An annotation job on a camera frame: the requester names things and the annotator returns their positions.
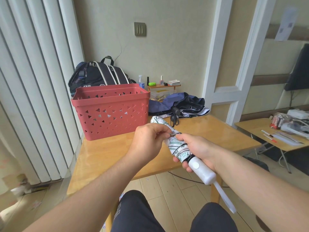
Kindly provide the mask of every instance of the hand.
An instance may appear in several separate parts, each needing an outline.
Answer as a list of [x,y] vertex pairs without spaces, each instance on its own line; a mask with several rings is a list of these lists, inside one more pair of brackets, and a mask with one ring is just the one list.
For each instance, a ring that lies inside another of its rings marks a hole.
[[127,155],[146,165],[158,155],[163,140],[169,138],[171,132],[169,127],[163,124],[148,123],[137,127]]
[[[200,158],[213,171],[216,171],[215,150],[221,147],[213,144],[203,137],[194,136],[191,134],[177,134],[176,138],[180,141],[186,142],[192,154]],[[175,156],[173,156],[173,160],[174,162],[179,162],[179,159]],[[190,173],[193,172],[187,161],[182,163],[182,167]]]

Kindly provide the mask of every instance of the small bottle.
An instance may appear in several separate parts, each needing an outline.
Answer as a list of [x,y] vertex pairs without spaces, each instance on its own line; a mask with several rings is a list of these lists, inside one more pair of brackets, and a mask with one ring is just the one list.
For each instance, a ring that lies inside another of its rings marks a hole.
[[140,86],[141,88],[145,89],[145,83],[142,82],[142,80],[141,80],[142,75],[139,75],[138,77],[139,77],[139,82],[138,82],[139,86]]
[[163,76],[161,75],[160,85],[164,86]]

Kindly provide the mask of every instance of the wall switch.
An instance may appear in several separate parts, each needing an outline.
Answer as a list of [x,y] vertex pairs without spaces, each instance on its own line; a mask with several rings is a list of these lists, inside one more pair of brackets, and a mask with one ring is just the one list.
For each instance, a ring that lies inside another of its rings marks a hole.
[[134,22],[134,34],[136,36],[146,36],[146,24]]

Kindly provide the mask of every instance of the black backpack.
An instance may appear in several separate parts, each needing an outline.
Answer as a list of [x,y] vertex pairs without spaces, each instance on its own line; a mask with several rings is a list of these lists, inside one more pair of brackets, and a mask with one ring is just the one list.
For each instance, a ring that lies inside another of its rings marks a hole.
[[[105,59],[110,59],[111,64],[104,63]],[[102,85],[118,85],[136,83],[131,80],[120,67],[114,66],[114,60],[110,56],[106,56],[101,62],[80,62],[68,82],[71,96],[79,87],[102,86]]]

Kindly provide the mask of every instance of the marker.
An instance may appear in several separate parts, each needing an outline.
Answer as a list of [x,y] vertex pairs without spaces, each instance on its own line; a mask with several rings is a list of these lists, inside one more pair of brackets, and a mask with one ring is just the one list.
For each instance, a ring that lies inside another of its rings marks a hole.
[[266,131],[264,131],[264,130],[261,130],[263,133],[265,133],[265,134],[267,134],[268,136],[270,136],[270,137],[272,137],[273,138],[273,136],[272,135],[270,135],[269,133],[267,133]]
[[274,143],[277,143],[277,141],[275,139],[272,139],[270,136],[267,136],[266,134],[263,134],[265,137],[269,138],[270,140],[272,140]]

